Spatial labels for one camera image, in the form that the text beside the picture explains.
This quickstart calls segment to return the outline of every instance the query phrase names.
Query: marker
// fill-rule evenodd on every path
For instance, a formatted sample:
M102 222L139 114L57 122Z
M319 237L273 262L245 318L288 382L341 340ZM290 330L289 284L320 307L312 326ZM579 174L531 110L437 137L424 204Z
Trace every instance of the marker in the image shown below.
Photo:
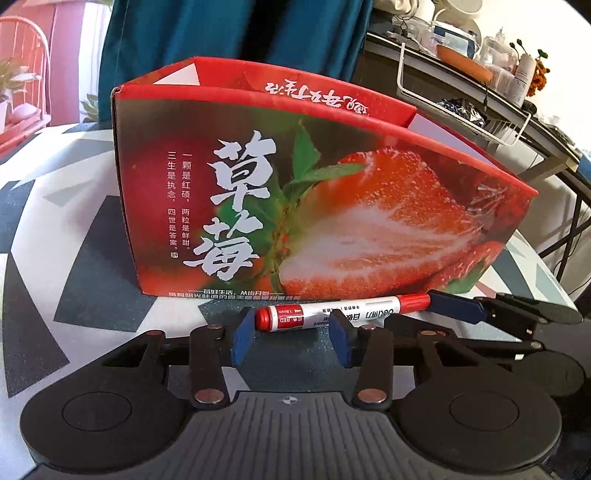
M325 327L332 310L341 310L353 321L375 320L393 313L425 310L430 303L427 293L414 293L377 299L271 305L257 311L255 326L262 332Z

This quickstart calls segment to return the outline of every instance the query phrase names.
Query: chair backrest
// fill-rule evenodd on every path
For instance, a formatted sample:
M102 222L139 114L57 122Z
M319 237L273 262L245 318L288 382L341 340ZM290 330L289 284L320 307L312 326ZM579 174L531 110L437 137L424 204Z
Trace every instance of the chair backrest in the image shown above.
M43 30L24 17L0 17L0 59L26 65L30 73L41 76L40 80L27 82L25 92L16 93L12 105L30 103L50 113L47 92L49 89L49 45Z

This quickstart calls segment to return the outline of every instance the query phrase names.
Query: strawberry box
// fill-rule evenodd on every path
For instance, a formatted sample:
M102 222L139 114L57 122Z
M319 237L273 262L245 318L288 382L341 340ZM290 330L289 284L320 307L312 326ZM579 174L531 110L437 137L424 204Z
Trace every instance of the strawberry box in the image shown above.
M537 192L396 99L196 57L115 89L141 290L223 299L468 291Z

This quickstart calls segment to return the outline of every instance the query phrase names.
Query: blue curtain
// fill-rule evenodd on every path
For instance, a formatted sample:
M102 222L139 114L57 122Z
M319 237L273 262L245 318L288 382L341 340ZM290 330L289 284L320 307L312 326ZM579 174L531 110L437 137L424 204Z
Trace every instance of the blue curtain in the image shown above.
M194 56L238 58L255 0L115 0L99 72L99 116L111 90ZM267 63L348 81L373 0L290 0Z

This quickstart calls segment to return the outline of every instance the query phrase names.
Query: tablecloth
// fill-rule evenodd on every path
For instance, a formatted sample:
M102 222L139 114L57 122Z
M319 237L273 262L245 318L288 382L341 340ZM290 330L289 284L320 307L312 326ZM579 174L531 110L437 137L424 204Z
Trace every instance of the tablecloth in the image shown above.
M518 232L466 296L494 292L574 307ZM33 467L18 419L37 391L143 331L188 335L253 304L139 291L110 129L46 128L0 157L0 480L18 479ZM459 336L511 339L489 325L415 316L452 327ZM352 390L356 373L340 367L326 329L258 336L243 365L225 368L230 394ZM395 396L402 397L412 389L413 375L395 368Z

